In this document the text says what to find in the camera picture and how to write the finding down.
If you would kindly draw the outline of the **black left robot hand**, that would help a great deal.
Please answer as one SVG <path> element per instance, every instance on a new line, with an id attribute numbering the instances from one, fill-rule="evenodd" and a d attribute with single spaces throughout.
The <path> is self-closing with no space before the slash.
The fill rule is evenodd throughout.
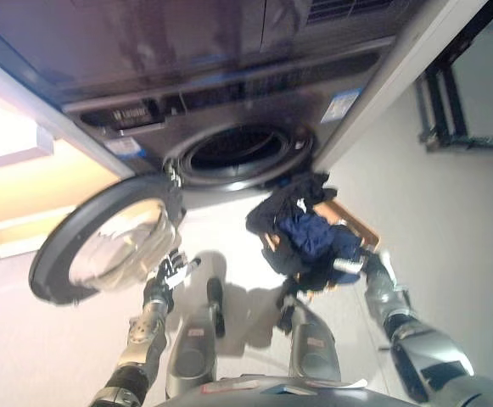
<path id="1" fill-rule="evenodd" d="M 184 252 L 177 248 L 171 250 L 155 272 L 148 276 L 143 289 L 143 306 L 161 300 L 167 306 L 167 312 L 171 313 L 174 308 L 174 288 L 182 284 L 200 264 L 199 257 L 188 260 Z"/>

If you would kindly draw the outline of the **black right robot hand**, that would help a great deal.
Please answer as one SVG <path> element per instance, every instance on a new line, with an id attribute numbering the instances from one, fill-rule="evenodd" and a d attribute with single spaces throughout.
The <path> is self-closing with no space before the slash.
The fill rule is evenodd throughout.
<path id="1" fill-rule="evenodd" d="M 371 251 L 363 251 L 357 261 L 351 259 L 335 259 L 333 261 L 333 268 L 347 274 L 363 274 L 366 277 L 386 271 L 380 254 Z"/>

